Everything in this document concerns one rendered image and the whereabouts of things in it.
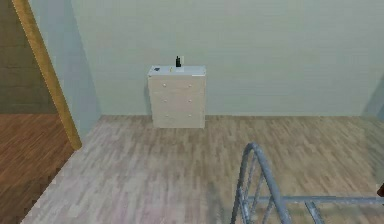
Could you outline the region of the beige chest of drawers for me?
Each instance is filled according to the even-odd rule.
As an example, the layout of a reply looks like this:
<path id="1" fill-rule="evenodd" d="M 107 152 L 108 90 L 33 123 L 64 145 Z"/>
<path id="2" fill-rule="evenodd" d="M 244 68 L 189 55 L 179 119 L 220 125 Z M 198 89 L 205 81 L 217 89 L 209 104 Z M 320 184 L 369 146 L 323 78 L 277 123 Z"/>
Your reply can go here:
<path id="1" fill-rule="evenodd" d="M 156 128 L 205 127 L 205 66 L 153 65 L 148 72 L 148 91 Z"/>

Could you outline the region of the yellow wooden door frame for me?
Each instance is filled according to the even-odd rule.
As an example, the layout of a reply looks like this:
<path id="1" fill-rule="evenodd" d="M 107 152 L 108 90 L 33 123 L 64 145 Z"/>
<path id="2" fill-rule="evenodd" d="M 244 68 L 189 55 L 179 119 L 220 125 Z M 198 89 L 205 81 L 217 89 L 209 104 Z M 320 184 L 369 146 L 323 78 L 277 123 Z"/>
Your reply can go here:
<path id="1" fill-rule="evenodd" d="M 47 89 L 55 105 L 58 116 L 63 124 L 68 140 L 74 150 L 79 150 L 82 147 L 82 141 L 30 3 L 28 0 L 11 1 L 26 34 L 27 41 L 37 61 L 44 82 L 47 85 Z"/>

